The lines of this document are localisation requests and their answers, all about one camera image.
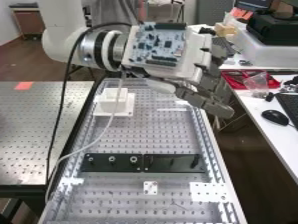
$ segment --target circuit board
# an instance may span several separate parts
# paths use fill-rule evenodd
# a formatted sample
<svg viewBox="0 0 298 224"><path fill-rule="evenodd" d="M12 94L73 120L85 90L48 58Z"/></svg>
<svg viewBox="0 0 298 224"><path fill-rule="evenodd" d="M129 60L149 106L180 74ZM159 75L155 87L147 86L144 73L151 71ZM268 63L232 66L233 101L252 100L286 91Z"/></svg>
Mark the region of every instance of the circuit board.
<svg viewBox="0 0 298 224"><path fill-rule="evenodd" d="M176 67L184 53L185 23L140 25L129 61L139 65Z"/></svg>

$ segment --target floor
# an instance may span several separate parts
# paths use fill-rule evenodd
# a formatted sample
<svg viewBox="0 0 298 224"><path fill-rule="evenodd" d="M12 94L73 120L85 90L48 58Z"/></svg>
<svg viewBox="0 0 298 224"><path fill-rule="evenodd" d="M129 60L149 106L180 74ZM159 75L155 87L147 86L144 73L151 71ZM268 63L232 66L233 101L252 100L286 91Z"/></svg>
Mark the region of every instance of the floor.
<svg viewBox="0 0 298 224"><path fill-rule="evenodd" d="M0 47L0 81L61 81L64 69L64 63L47 57L39 41L19 40ZM72 80L92 77L83 69ZM245 112L237 103L234 108L237 114ZM216 137L249 223L297 224L297 184L249 117L216 133ZM6 199L0 199L0 209L4 204ZM37 218L23 204L14 224L32 223L37 223Z"/></svg>

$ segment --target computer mouse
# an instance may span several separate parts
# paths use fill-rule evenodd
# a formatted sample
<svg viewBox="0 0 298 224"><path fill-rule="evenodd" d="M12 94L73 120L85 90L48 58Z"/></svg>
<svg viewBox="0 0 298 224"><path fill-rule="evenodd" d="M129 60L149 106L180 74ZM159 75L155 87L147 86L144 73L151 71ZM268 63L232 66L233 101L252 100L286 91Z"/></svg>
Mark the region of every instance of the computer mouse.
<svg viewBox="0 0 298 224"><path fill-rule="evenodd" d="M284 126L289 125L289 118L286 117L286 115L282 112L280 112L277 110L264 111L262 117L280 125L284 125Z"/></svg>

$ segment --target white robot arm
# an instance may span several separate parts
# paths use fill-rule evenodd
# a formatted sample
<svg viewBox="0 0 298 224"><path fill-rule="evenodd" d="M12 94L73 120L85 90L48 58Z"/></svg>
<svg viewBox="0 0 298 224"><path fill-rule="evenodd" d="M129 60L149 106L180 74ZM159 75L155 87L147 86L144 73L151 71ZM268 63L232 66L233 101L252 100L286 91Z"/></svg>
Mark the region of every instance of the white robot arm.
<svg viewBox="0 0 298 224"><path fill-rule="evenodd" d="M87 30L80 0L39 0L47 26L43 46L53 60L67 62L72 46ZM230 90L218 67L225 51L213 46L202 26L147 22L131 33L95 30L77 47L73 64L119 71L120 67L148 78L149 86L173 93L208 113L230 118L224 104Z"/></svg>

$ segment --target small white box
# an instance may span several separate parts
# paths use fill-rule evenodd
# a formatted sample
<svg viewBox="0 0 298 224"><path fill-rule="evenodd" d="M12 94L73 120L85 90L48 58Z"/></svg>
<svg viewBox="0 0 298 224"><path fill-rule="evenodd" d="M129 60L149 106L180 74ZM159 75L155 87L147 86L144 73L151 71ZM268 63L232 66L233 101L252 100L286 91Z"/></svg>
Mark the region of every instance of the small white box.
<svg viewBox="0 0 298 224"><path fill-rule="evenodd" d="M113 113L115 111L117 92L119 88L105 88L99 97L99 103L101 105L101 109L107 113ZM116 113L125 111L127 100L128 100L128 89L123 88L120 91Z"/></svg>
<svg viewBox="0 0 298 224"><path fill-rule="evenodd" d="M128 88L123 88L120 91L117 109L116 98L119 88L105 88L101 95L97 97L97 105L93 112L95 116L111 116L115 112L115 116L132 117L135 109L136 94L128 92Z"/></svg>

